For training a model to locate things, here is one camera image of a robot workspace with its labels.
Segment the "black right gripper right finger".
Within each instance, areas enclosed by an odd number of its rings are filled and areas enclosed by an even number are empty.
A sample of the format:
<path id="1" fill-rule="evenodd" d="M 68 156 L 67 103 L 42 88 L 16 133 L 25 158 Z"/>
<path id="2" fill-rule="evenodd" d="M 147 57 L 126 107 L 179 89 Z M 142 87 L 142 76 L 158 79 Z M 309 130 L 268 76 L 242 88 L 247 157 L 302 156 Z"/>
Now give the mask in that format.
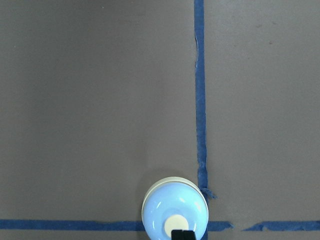
<path id="1" fill-rule="evenodd" d="M 182 235 L 184 240 L 195 240 L 195 232 L 192 230 L 184 230 Z"/>

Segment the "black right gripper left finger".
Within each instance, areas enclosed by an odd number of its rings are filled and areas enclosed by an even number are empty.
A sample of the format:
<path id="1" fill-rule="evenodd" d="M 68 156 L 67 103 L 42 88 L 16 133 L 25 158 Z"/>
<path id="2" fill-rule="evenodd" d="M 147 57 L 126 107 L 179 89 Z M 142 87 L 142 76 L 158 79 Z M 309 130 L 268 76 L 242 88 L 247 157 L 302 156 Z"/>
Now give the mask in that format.
<path id="1" fill-rule="evenodd" d="M 171 231 L 172 240 L 183 240 L 183 230 L 174 229 Z"/>

